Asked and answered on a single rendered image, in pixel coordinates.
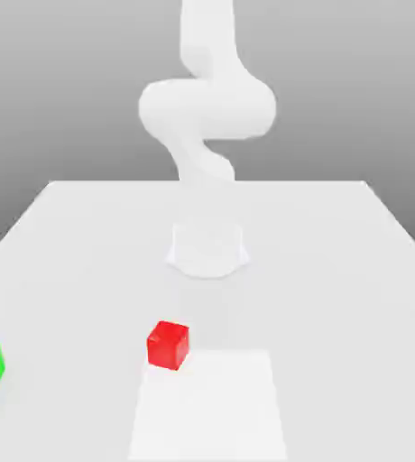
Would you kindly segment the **small red cube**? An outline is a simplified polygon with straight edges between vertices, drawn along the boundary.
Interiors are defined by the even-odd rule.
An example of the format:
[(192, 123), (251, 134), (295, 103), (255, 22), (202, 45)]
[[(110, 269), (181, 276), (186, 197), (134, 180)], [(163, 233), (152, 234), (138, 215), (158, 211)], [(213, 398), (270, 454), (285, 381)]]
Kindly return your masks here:
[(150, 365), (177, 371), (189, 353), (189, 327), (160, 320), (146, 339)]

